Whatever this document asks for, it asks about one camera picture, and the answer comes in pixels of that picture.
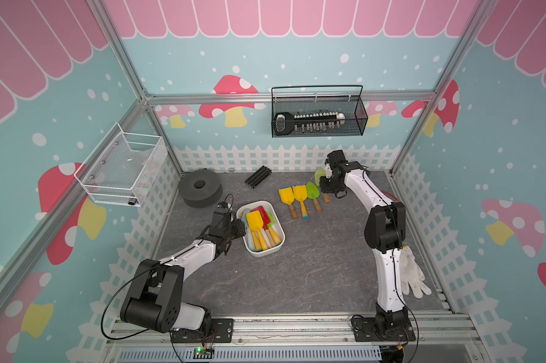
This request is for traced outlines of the light green shovel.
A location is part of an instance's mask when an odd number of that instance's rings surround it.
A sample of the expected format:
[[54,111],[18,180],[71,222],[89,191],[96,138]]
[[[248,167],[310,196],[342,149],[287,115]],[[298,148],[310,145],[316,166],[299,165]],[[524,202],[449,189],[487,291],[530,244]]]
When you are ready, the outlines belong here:
[[321,190],[321,178],[322,177],[326,177],[326,172],[324,169],[317,169],[315,171],[315,175],[314,175],[314,182],[315,182],[315,185],[317,187],[317,189],[320,191],[321,195],[323,196],[324,198],[324,202],[326,204],[330,204],[331,200],[330,200],[330,197],[329,197],[329,194],[327,193],[324,193],[322,190]]

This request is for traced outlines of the green shovel wooden handle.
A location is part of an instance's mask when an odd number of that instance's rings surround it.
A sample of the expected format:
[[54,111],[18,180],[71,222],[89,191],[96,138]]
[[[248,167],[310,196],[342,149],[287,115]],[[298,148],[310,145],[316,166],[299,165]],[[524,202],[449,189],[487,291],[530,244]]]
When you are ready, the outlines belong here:
[[318,190],[318,187],[312,181],[309,181],[306,184],[306,192],[307,192],[307,197],[313,202],[315,210],[318,213],[321,213],[322,208],[321,208],[320,203],[318,202],[318,198],[320,196],[320,192]]

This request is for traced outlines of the yellow shovel blue tip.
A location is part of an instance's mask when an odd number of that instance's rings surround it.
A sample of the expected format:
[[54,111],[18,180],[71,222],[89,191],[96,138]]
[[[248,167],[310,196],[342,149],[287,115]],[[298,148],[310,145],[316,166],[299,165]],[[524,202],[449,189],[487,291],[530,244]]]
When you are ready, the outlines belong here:
[[300,203],[300,209],[303,219],[309,219],[309,214],[306,209],[305,200],[307,199],[307,190],[305,185],[295,185],[292,187],[294,198]]

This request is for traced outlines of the white plastic storage box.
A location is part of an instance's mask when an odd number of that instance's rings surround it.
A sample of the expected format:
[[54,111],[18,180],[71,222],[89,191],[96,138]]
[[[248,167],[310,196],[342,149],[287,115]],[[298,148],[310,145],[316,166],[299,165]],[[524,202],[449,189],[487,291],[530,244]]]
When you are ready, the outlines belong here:
[[[247,224],[247,213],[253,212],[253,211],[258,211],[256,208],[259,207],[259,206],[261,206],[261,207],[263,207],[265,209],[265,211],[267,212],[269,218],[271,219],[270,228],[273,231],[275,231],[276,234],[281,239],[281,244],[278,245],[278,246],[274,246],[273,243],[269,240],[268,235],[265,233],[265,239],[267,241],[269,249],[267,251],[264,251],[264,252],[256,252],[255,246],[253,244],[253,238],[251,236],[251,232],[250,232],[249,226]],[[244,223],[244,226],[246,228],[246,235],[243,237],[244,246],[247,249],[247,251],[251,255],[253,255],[254,257],[268,256],[270,254],[278,252],[284,246],[284,243],[285,243],[285,240],[286,240],[286,234],[285,234],[285,231],[283,230],[283,228],[282,228],[282,226],[280,224],[280,221],[278,220],[278,216],[277,216],[277,214],[275,212],[275,209],[273,208],[273,205],[270,204],[270,202],[268,202],[268,201],[256,201],[256,202],[253,202],[253,203],[250,203],[250,204],[245,204],[244,206],[242,206],[237,211],[236,216],[238,217],[238,219],[241,220],[241,222]]]

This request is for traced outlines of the yellow shovel wooden handle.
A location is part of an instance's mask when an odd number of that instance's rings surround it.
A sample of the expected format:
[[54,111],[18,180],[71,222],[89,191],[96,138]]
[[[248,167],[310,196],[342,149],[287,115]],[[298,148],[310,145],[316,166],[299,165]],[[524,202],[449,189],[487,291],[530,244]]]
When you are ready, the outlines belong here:
[[298,219],[297,211],[294,208],[295,197],[292,187],[280,189],[279,194],[281,201],[288,206],[292,218]]

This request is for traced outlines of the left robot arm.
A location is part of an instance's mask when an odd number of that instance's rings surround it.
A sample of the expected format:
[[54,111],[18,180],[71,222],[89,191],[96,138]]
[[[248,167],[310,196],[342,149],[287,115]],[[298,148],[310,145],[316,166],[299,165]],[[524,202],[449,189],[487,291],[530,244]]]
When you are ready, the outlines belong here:
[[[199,268],[230,250],[232,241],[246,234],[243,223],[227,202],[217,204],[212,220],[183,250],[160,260],[145,259],[135,275],[112,295],[100,320],[100,331],[108,340],[125,340],[146,331],[195,334],[205,341],[216,335],[208,308],[182,301],[184,282]],[[111,337],[104,323],[107,310],[127,289],[120,308],[122,322],[142,330],[124,337]]]

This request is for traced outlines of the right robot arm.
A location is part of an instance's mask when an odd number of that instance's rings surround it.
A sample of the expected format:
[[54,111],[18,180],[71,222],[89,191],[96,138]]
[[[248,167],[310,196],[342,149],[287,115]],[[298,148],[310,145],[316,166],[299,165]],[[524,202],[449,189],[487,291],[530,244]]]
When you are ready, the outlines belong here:
[[324,166],[321,191],[353,192],[368,211],[364,239],[372,249],[378,276],[374,329],[381,338],[412,326],[402,295],[400,259],[406,238],[406,208],[383,193],[357,162]]

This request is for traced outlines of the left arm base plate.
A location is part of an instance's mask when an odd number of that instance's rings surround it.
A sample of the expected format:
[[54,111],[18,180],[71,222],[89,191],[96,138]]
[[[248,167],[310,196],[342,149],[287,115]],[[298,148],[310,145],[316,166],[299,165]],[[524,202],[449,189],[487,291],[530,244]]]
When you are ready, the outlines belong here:
[[203,322],[198,330],[179,328],[170,331],[172,343],[230,343],[234,329],[234,319],[212,319]]

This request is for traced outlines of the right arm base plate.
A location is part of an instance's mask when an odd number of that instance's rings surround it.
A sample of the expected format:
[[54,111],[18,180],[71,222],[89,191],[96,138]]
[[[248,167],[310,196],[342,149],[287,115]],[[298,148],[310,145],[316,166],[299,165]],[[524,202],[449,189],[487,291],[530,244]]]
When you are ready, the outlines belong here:
[[404,325],[398,328],[379,329],[375,317],[354,315],[350,319],[356,342],[378,342],[406,345],[415,342],[416,336],[412,326]]

